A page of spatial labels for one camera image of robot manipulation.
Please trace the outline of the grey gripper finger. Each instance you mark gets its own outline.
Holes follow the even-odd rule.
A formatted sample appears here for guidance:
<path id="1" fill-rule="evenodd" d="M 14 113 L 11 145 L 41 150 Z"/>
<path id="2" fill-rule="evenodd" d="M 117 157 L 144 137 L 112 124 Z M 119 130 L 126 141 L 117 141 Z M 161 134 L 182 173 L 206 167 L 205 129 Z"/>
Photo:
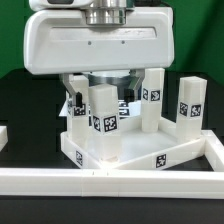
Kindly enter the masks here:
<path id="1" fill-rule="evenodd" d="M 83 76 L 81 74 L 70 74 L 70 73 L 63 73 L 60 75 L 60 80 L 65 86 L 69 97 L 68 97 L 68 104 L 70 106 L 83 106 L 83 95 L 81 92 L 77 91 L 74 87 L 75 81 L 81 81 Z"/>
<path id="2" fill-rule="evenodd" d="M 145 78 L 145 70 L 137 69 L 130 71 L 130 84 L 124 89 L 125 100 L 137 100 L 138 90 Z"/>

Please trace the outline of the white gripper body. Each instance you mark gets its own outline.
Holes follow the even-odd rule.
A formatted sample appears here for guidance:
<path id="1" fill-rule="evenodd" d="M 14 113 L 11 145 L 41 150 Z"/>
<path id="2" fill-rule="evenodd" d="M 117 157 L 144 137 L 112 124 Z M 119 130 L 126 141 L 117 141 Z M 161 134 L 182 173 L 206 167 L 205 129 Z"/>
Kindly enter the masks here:
<path id="1" fill-rule="evenodd" d="M 42 10 L 24 31 L 32 74 L 167 68 L 174 60 L 173 10 L 139 7 L 123 25 L 89 25 L 80 10 Z"/>

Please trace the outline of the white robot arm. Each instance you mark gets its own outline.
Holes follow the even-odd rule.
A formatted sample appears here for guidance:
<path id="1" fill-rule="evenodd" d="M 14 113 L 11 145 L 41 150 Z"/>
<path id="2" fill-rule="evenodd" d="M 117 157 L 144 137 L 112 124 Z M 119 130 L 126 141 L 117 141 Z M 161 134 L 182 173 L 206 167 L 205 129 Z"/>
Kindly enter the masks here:
<path id="1" fill-rule="evenodd" d="M 173 9 L 146 0 L 29 0 L 24 67 L 32 74 L 128 70 L 126 102 L 137 99 L 141 71 L 174 60 Z"/>

